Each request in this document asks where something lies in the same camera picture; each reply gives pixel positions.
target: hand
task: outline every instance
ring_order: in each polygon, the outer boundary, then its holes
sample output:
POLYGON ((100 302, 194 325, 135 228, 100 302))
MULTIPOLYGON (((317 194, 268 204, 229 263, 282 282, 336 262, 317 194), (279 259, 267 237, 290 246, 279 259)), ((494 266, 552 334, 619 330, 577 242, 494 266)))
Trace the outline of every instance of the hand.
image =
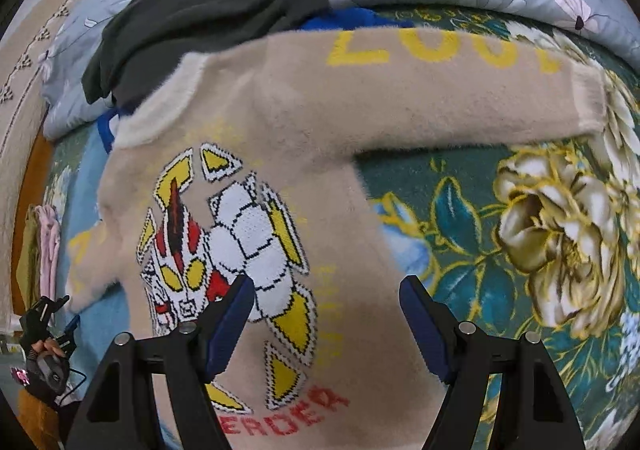
POLYGON ((37 354, 43 353, 44 351, 50 351, 62 358, 66 358, 65 352, 60 349, 58 342, 53 338, 47 338, 45 341, 39 340, 31 345, 31 349, 36 351, 37 354))

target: pink cloth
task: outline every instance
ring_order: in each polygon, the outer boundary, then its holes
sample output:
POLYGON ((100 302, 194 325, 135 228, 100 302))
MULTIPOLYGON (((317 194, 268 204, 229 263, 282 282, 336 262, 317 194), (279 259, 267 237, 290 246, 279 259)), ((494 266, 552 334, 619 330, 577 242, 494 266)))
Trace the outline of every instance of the pink cloth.
POLYGON ((40 221, 40 295, 56 297, 56 270, 60 250, 60 223, 50 205, 36 206, 40 221))

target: red letter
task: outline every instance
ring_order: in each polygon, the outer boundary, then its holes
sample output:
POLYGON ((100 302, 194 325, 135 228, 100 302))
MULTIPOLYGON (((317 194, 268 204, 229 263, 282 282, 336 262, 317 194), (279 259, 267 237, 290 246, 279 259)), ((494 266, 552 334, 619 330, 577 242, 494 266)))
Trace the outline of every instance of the red letter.
POLYGON ((295 434, 298 431, 296 424, 289 418, 289 416, 285 416, 284 414, 275 414, 274 416, 265 417, 264 422, 269 425, 275 435, 290 435, 295 434), (289 425, 289 427, 286 430, 282 430, 275 423, 278 419, 284 421, 289 425))
POLYGON ((254 419, 253 417, 241 417, 240 421, 242 421, 242 424, 246 428, 246 431, 249 433, 249 435, 254 435, 254 430, 257 430, 262 435, 267 435, 267 431, 262 428, 260 421, 258 421, 257 419, 254 419))
POLYGON ((225 434, 239 434, 240 431, 236 430, 234 426, 235 422, 238 422, 238 418, 236 416, 218 416, 220 420, 220 426, 222 427, 222 432, 225 434))
POLYGON ((336 403, 343 404, 344 406, 349 406, 349 400, 338 396, 330 388, 320 388, 319 386, 314 385, 313 387, 311 387, 307 395, 309 396, 309 399, 315 404, 324 406, 332 412, 337 411, 337 409, 334 407, 336 403))
POLYGON ((306 401, 300 401, 297 405, 292 406, 289 411, 293 417, 302 421, 305 425, 311 426, 316 423, 320 423, 324 417, 318 416, 313 410, 308 410, 309 404, 306 401))

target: metal bolt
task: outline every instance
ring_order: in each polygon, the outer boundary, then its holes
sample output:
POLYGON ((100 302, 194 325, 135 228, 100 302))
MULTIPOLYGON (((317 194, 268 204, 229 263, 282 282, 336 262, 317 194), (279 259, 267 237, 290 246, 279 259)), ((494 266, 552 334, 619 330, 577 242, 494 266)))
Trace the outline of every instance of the metal bolt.
POLYGON ((128 344, 129 340, 131 340, 131 335, 129 333, 120 333, 113 339, 113 343, 122 346, 128 344))
POLYGON ((178 325, 178 331, 180 331, 183 335, 191 334, 195 330, 196 322, 180 322, 180 325, 178 325))
POLYGON ((460 329, 460 332, 465 335, 472 335, 476 332, 476 326, 472 322, 460 322, 460 324, 458 324, 458 329, 460 329))
POLYGON ((524 337, 527 339, 527 342, 529 342, 530 344, 537 344, 540 341, 540 334, 534 331, 527 331, 524 337))

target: beige fuzzy sweater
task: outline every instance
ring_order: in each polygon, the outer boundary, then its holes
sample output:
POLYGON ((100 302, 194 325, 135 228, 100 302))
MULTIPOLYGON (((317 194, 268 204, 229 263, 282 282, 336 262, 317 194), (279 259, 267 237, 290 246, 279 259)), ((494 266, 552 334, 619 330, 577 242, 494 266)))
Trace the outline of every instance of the beige fuzzy sweater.
MULTIPOLYGON (((120 281, 134 336, 162 335, 245 273, 250 322, 207 386, 232 446, 421 448, 444 388, 402 316, 404 275, 353 155, 603 124, 596 71, 460 32, 291 32, 189 54, 121 122, 103 220, 73 241, 70 305, 120 281)), ((166 387, 156 393, 173 427, 166 387)))

